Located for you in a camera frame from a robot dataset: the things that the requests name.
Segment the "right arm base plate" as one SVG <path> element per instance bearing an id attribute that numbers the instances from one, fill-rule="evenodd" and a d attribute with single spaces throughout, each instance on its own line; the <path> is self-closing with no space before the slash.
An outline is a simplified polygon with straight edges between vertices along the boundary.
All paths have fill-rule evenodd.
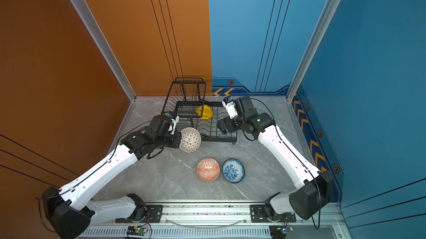
<path id="1" fill-rule="evenodd" d="M 293 212 L 278 214 L 270 205 L 254 204 L 250 205 L 251 222 L 296 222 L 296 215 Z"/>

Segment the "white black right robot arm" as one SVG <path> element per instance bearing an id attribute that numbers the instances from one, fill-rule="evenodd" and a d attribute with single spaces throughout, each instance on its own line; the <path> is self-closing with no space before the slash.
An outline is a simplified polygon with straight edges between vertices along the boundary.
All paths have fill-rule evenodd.
<path id="1" fill-rule="evenodd" d="M 333 174 L 321 172 L 309 162 L 281 132 L 273 113 L 258 113 L 252 98 L 233 99 L 227 96 L 222 105 L 228 116 L 217 124 L 221 132 L 227 134 L 241 130 L 252 135 L 280 162 L 296 188 L 291 194 L 277 193 L 265 201 L 268 218 L 277 221 L 284 213 L 294 212 L 301 219 L 309 220 L 320 214 L 332 199 Z"/>

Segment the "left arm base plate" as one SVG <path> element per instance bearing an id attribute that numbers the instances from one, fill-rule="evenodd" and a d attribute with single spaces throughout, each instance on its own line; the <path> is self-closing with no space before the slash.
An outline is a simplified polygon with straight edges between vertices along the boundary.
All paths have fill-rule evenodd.
<path id="1" fill-rule="evenodd" d="M 163 213 L 163 205 L 137 206 L 128 218 L 116 219 L 116 223 L 159 223 Z"/>

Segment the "orange white patterned bowl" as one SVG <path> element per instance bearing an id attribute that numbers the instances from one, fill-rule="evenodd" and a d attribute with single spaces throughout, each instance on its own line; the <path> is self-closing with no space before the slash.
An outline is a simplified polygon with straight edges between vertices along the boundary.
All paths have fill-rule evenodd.
<path id="1" fill-rule="evenodd" d="M 198 178 L 203 182 L 213 182 L 220 175 L 220 165 L 215 159 L 202 159 L 196 168 Z"/>

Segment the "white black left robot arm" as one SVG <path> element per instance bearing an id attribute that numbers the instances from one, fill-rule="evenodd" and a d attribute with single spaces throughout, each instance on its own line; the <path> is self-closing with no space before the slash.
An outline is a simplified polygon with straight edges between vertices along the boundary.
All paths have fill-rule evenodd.
<path id="1" fill-rule="evenodd" d="M 136 194 L 98 202 L 93 197 L 139 160 L 150 160 L 165 148 L 177 149 L 181 141 L 181 133 L 176 131 L 178 122 L 177 114 L 155 116 L 149 126 L 131 132 L 84 174 L 59 189 L 47 189 L 41 198 L 45 217 L 58 236 L 75 239 L 87 228 L 110 220 L 144 220 L 145 202 Z"/>

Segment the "yellow bowl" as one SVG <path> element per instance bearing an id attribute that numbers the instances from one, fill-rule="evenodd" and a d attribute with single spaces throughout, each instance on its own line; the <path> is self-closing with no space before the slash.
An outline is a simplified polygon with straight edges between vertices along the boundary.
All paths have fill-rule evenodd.
<path id="1" fill-rule="evenodd" d="M 210 120 L 213 117 L 213 110 L 208 105 L 199 106 L 196 110 L 197 116 L 201 118 L 201 120 Z"/>

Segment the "black white patterned bowl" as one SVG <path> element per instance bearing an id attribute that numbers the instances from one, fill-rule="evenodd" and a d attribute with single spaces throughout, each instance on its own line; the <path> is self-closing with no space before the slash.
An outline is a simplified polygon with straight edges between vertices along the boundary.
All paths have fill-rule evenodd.
<path id="1" fill-rule="evenodd" d="M 179 149 L 186 153 L 195 152 L 201 146 L 201 135 L 195 128 L 189 127 L 181 131 Z"/>

